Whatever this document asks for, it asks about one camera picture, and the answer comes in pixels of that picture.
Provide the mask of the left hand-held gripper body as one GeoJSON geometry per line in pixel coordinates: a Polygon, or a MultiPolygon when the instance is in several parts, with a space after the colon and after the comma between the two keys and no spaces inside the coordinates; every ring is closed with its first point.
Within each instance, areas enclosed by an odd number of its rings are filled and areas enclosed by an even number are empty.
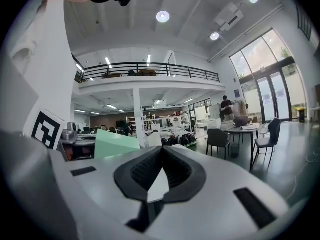
{"type": "Polygon", "coordinates": [[[76,76],[71,57],[32,58],[18,65],[8,56],[0,61],[0,128],[22,132],[50,149],[71,119],[71,97],[76,76]]]}

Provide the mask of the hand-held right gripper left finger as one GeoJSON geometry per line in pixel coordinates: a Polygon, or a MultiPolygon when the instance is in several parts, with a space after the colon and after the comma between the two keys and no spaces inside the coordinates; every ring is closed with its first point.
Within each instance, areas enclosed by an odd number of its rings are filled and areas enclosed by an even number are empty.
{"type": "Polygon", "coordinates": [[[129,199],[146,202],[148,191],[162,170],[162,147],[147,148],[114,172],[114,181],[129,199]]]}

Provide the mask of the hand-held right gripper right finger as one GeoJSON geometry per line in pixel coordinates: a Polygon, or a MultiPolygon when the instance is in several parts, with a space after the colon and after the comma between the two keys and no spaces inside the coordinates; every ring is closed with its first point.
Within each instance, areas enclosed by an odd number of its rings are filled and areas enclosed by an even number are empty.
{"type": "Polygon", "coordinates": [[[163,197],[165,204],[190,201],[202,190],[207,180],[204,167],[185,156],[179,148],[162,148],[162,168],[169,185],[169,191],[163,197]]]}

